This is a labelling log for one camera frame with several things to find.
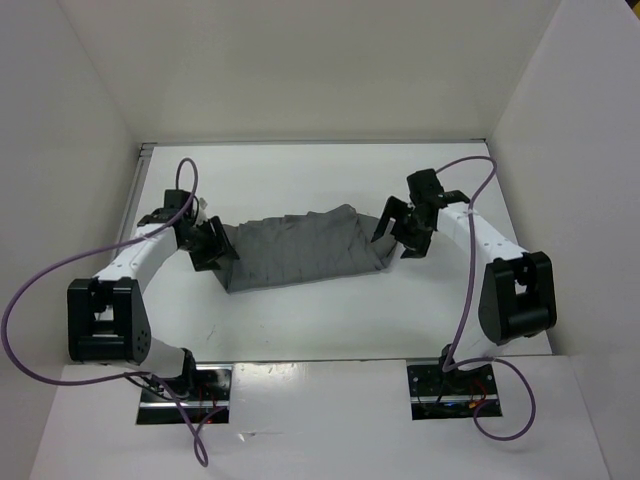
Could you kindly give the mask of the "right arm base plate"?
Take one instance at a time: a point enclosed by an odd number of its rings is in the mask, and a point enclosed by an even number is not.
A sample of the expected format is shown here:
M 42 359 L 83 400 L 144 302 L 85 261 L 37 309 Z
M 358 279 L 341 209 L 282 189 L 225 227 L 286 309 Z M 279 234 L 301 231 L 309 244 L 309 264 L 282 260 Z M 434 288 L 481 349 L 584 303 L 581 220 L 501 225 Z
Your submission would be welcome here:
M 497 384 L 489 364 L 470 370 L 442 370 L 445 356 L 406 363 L 414 421 L 501 417 Z

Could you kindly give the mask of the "grey pleated skirt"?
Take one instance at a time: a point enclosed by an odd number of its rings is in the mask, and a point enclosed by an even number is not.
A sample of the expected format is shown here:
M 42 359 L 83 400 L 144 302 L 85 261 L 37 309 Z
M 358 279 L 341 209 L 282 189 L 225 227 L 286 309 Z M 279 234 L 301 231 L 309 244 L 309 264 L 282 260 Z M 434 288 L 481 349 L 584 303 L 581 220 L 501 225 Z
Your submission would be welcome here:
M 377 224 L 377 218 L 343 204 L 226 225 L 239 258 L 221 258 L 214 275 L 233 294 L 377 273 L 390 266 L 397 246 L 389 234 L 372 240 Z

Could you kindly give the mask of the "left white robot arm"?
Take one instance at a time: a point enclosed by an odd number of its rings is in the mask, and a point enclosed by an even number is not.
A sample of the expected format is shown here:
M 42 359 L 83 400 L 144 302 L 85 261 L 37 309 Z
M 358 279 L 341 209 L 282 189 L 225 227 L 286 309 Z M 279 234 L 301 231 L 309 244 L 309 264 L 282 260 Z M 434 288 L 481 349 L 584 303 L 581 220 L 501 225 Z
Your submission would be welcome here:
M 208 218 L 195 196 L 169 189 L 164 204 L 145 215 L 135 236 L 105 268 L 67 290 L 68 350 L 75 362 L 124 363 L 163 378 L 176 399 L 192 397 L 201 377 L 193 354 L 153 338 L 143 293 L 179 250 L 195 271 L 215 271 L 239 255 L 219 217 Z

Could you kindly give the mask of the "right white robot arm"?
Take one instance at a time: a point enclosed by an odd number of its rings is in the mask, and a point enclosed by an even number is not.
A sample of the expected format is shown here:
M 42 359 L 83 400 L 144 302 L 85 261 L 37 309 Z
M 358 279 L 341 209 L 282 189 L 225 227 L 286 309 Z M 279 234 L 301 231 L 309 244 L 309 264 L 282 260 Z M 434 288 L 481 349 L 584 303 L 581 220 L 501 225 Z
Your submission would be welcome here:
M 405 259 L 427 255 L 434 234 L 450 239 L 469 258 L 467 292 L 453 341 L 444 350 L 438 380 L 450 393 L 473 381 L 472 368 L 502 347 L 556 325 L 550 257 L 510 241 L 476 210 L 479 193 L 447 191 L 434 169 L 408 176 L 409 199 L 387 199 L 372 239 L 390 234 Z

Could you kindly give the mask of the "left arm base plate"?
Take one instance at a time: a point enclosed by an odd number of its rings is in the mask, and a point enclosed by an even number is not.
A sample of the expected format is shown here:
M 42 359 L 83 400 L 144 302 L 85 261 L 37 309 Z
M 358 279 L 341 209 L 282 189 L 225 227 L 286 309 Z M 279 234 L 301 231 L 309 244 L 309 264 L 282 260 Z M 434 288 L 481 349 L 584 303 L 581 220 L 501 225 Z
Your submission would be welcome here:
M 231 364 L 198 363 L 192 385 L 187 388 L 179 379 L 164 382 L 180 400 L 187 417 L 194 424 L 228 424 L 233 379 Z M 134 380 L 141 390 L 137 425 L 175 425 L 184 420 L 167 389 L 155 380 Z

